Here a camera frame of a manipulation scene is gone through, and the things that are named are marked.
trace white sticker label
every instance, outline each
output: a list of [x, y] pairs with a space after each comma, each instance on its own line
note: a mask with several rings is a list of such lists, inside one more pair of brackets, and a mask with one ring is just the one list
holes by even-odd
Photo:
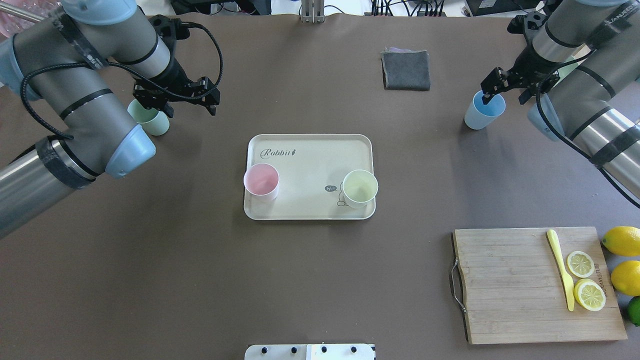
[[480, 6], [478, 6], [478, 8], [479, 8], [479, 9], [482, 9], [482, 8], [491, 8], [493, 5], [495, 5], [495, 2], [496, 2], [496, 1], [497, 1], [497, 0], [483, 0], [483, 1], [480, 3]]

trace metal rod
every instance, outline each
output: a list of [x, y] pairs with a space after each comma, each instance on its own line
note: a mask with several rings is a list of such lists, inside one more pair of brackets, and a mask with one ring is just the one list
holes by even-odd
[[0, 12], [6, 12], [9, 15], [13, 15], [13, 16], [19, 17], [20, 19], [31, 21], [33, 23], [37, 23], [44, 20], [42, 16], [36, 15], [34, 13], [30, 13], [17, 6], [7, 4], [4, 1], [0, 1]]

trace brown tabletop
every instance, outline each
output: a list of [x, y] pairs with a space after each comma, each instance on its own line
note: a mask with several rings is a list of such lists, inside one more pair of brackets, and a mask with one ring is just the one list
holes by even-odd
[[[480, 81], [524, 46], [507, 19], [186, 18], [222, 47], [218, 114], [176, 104], [148, 163], [122, 180], [100, 176], [0, 241], [1, 359], [242, 359], [250, 344], [320, 342], [373, 343], [379, 359], [637, 356], [640, 331], [629, 322], [627, 341], [465, 340], [447, 278], [455, 229], [595, 226], [603, 235], [640, 214], [531, 126], [517, 91], [489, 127], [465, 127]], [[380, 52], [390, 46], [429, 51], [430, 91], [384, 90]], [[190, 77], [217, 76], [201, 31], [177, 56]], [[127, 74], [105, 77], [132, 99]], [[620, 109], [636, 119], [625, 94]], [[63, 127], [46, 103], [35, 108]], [[269, 133], [368, 136], [375, 214], [250, 220], [247, 145]], [[45, 135], [0, 89], [0, 163]]]

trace white bracket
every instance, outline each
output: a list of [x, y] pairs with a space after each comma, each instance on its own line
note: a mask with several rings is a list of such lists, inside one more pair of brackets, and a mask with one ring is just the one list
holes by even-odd
[[251, 345], [244, 360], [376, 360], [371, 344]]
[[324, 22], [324, 0], [302, 0], [300, 11], [302, 22]]

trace knife handle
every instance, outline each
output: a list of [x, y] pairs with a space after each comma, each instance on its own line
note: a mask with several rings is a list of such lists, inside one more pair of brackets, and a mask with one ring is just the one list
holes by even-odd
[[551, 250], [554, 253], [554, 257], [556, 258], [558, 268], [562, 273], [566, 272], [566, 269], [564, 268], [564, 261], [562, 259], [562, 250], [560, 250], [560, 240], [558, 240], [558, 234], [555, 230], [551, 229], [547, 231], [547, 238], [549, 239], [549, 245], [551, 245]]

